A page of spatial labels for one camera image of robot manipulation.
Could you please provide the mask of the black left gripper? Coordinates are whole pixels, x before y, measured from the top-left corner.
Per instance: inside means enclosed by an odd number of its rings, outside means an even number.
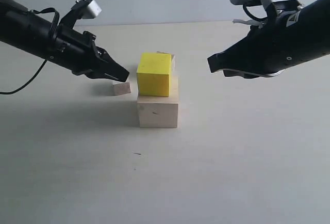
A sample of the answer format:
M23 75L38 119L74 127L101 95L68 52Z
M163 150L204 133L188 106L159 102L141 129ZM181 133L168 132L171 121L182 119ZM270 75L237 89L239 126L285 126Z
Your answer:
M96 46L95 38L88 31L79 33L59 26L53 48L53 63L76 76L126 82L129 71L109 57L105 49Z

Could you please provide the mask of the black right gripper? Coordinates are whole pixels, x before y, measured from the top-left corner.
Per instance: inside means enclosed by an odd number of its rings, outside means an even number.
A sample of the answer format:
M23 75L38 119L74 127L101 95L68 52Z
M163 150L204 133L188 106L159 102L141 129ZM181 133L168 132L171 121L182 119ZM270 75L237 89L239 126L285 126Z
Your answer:
M257 78L329 55L329 0L316 0L207 58L211 73Z

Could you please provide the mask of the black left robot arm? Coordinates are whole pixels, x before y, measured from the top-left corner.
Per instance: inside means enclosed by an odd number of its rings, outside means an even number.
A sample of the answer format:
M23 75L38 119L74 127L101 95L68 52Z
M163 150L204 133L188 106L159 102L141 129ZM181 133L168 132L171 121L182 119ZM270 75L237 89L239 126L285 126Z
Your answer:
M77 20L94 19L101 11L95 0L79 0L60 18L52 7L36 11L14 0L1 0L1 41L77 76L125 82L129 72L95 44L96 36L73 28Z

